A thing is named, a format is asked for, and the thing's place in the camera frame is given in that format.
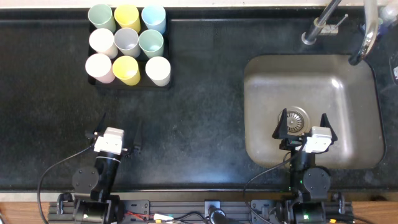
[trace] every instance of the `sink basin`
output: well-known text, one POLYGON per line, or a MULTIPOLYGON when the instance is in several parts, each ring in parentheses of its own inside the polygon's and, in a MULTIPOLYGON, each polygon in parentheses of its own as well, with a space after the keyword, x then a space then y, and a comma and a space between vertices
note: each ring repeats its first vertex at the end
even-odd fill
POLYGON ((373 71, 348 55, 264 55, 244 70, 246 150, 260 166, 282 162, 287 151, 273 139, 287 108, 290 134, 309 132, 328 115, 338 141, 317 155, 317 165, 365 169, 384 155, 384 140, 373 71))

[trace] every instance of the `metal pipe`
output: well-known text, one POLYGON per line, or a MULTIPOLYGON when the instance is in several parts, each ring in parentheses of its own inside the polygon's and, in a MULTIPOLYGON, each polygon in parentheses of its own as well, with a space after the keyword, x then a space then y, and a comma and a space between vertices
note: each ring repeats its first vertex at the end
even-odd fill
POLYGON ((303 41, 305 44, 315 43, 317 36, 326 25, 326 21, 330 18, 331 14, 336 10, 341 0, 332 0, 329 5, 323 10, 321 16, 313 21, 310 30, 305 33, 303 41))
POLYGON ((358 53, 353 54, 349 58, 351 65, 357 65, 362 59, 364 59, 371 51, 374 42, 376 41, 377 32, 379 30, 379 15, 377 13, 377 1, 376 0, 364 0, 366 30, 365 36, 359 48, 358 53))

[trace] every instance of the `black tray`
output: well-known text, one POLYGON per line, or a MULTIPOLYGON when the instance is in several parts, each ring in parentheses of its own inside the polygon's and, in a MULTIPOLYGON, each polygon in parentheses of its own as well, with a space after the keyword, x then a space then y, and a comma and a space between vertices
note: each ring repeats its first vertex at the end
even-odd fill
MULTIPOLYGON (((144 21, 141 18, 141 11, 142 9, 139 9, 139 19, 140 19, 140 23, 141 23, 141 30, 138 33, 138 35, 140 35, 142 32, 144 32, 145 30, 147 30, 148 28, 146 27, 144 21)), ((169 20, 166 16, 166 20, 167 20, 167 24, 166 24, 166 31, 163 34, 163 40, 164 40, 164 52, 163 52, 163 57, 166 58, 167 60, 169 60, 170 58, 170 52, 169 52, 169 20)), ((121 29, 121 27, 119 26, 118 22, 116 22, 116 31, 115 33, 121 29)), ((89 31, 90 33, 92 33, 94 30, 96 30, 96 27, 90 23, 89 26, 89 31)), ((92 56, 93 54, 96 54, 97 52, 92 49, 90 47, 90 45, 88 46, 88 56, 92 56)), ((113 62, 123 56, 124 54, 118 49, 118 55, 114 58, 111 59, 111 62, 113 64, 113 62)), ((146 74, 145 71, 145 66, 146 63, 148 62, 149 58, 147 57, 147 55, 144 53, 144 51, 141 50, 140 55, 136 58, 137 63, 138 63, 138 69, 139 69, 139 73, 141 76, 141 79, 139 81, 139 83, 137 85, 134 86, 129 86, 126 85, 125 83, 123 83, 120 79, 115 78, 111 83, 101 83, 100 81, 98 81, 97 79, 95 79, 94 77, 92 77, 91 75, 88 75, 87 81, 89 84, 93 85, 93 86, 97 86, 97 87, 101 87, 101 88, 112 88, 112 89, 120 89, 120 90, 168 90, 170 89, 171 85, 172 85, 172 80, 173 80, 173 76, 171 75, 170 77, 170 81, 166 86, 157 86, 146 74)))

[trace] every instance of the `wooden table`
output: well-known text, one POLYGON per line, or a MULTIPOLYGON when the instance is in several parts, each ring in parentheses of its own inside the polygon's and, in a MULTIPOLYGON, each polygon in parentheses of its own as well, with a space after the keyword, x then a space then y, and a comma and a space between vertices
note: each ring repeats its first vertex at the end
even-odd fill
MULTIPOLYGON (((49 203, 42 206, 47 214, 49 203)), ((374 223, 398 223, 398 202, 353 202, 353 206, 356 216, 374 223)), ((1 202, 0 211, 8 224, 43 223, 35 202, 1 202)))

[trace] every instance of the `drain strainer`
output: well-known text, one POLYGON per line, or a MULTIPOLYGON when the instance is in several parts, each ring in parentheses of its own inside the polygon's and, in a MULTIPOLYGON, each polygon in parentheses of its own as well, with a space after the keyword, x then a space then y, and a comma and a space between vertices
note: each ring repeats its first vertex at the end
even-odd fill
POLYGON ((310 118, 308 114, 297 106, 287 108, 287 127, 289 134, 301 135, 302 133, 309 131, 310 118))

